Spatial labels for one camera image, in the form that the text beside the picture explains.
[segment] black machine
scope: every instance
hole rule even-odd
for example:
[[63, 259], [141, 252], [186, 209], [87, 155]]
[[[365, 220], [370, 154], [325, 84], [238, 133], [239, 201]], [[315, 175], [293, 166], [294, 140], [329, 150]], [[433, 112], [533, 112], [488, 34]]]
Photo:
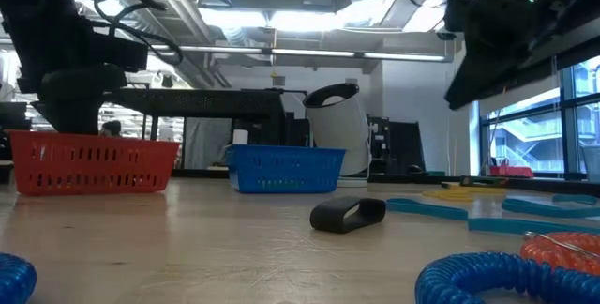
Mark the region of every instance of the black machine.
[[[107, 23], [79, 16], [73, 0], [0, 0], [3, 26], [21, 58], [19, 87], [38, 94], [35, 107], [61, 132], [97, 133], [103, 93], [125, 86], [125, 71], [145, 68], [148, 47], [169, 64], [183, 59], [170, 40], [120, 23], [136, 9], [164, 5], [140, 0], [108, 17], [98, 6], [102, 0], [93, 1]], [[595, 1], [449, 0], [446, 28], [464, 32], [467, 44], [467, 56], [446, 94], [450, 108], [524, 84], [511, 82], [519, 66], [553, 35], [597, 17]], [[110, 27], [109, 35], [94, 33], [94, 26]], [[116, 38], [115, 29], [142, 43]], [[153, 50], [149, 38], [168, 45], [175, 57]]]

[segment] metal frame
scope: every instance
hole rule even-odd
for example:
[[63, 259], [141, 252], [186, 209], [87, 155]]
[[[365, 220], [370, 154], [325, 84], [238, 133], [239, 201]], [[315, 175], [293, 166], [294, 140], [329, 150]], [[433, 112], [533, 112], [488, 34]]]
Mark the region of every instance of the metal frame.
[[535, 177], [563, 178], [567, 181], [581, 181], [586, 178], [579, 169], [580, 150], [578, 145], [578, 114], [577, 108], [591, 103], [600, 102], [600, 93], [594, 93], [585, 97], [576, 98], [577, 88], [573, 67], [560, 71], [561, 95], [558, 103], [533, 108], [527, 111], [502, 115], [500, 117], [484, 118], [480, 122], [481, 151], [480, 159], [484, 161], [489, 151], [489, 130], [492, 125], [503, 122], [514, 121], [524, 117], [540, 114], [559, 112], [562, 125], [562, 159], [564, 160], [564, 173], [536, 173]]

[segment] plastic basket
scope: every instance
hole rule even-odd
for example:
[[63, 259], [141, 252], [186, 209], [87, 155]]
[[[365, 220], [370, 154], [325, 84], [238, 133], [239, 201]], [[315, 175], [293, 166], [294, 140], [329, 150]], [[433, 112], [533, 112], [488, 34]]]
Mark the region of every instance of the plastic basket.
[[229, 177], [243, 193], [334, 191], [345, 150], [234, 144], [228, 151]]
[[17, 190], [24, 195], [164, 190], [178, 143], [49, 132], [10, 132]]

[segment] wooden table surface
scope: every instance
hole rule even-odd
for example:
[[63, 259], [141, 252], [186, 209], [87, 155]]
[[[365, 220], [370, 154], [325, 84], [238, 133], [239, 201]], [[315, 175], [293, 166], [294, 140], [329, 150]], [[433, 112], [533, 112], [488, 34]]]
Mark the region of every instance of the wooden table surface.
[[[335, 235], [312, 230], [308, 216], [336, 196], [422, 199], [432, 189], [371, 184], [321, 195], [242, 195], [225, 180], [174, 179], [150, 195], [30, 198], [4, 187], [0, 242], [3, 252], [36, 266], [33, 304], [414, 303], [415, 279], [429, 262], [469, 251], [518, 253], [521, 237], [400, 213]], [[483, 196], [467, 207], [472, 216], [522, 217], [504, 213], [501, 202]], [[528, 302], [502, 291], [483, 297]]]

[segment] black rubber band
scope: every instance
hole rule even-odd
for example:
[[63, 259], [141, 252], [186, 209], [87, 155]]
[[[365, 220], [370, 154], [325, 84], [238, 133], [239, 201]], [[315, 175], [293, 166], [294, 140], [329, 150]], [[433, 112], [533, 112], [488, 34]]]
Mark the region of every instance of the black rubber band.
[[[357, 205], [356, 212], [344, 218], [346, 213]], [[310, 213], [310, 225], [317, 230], [346, 234], [379, 223], [383, 217], [385, 217], [385, 201], [347, 196], [315, 206]]]

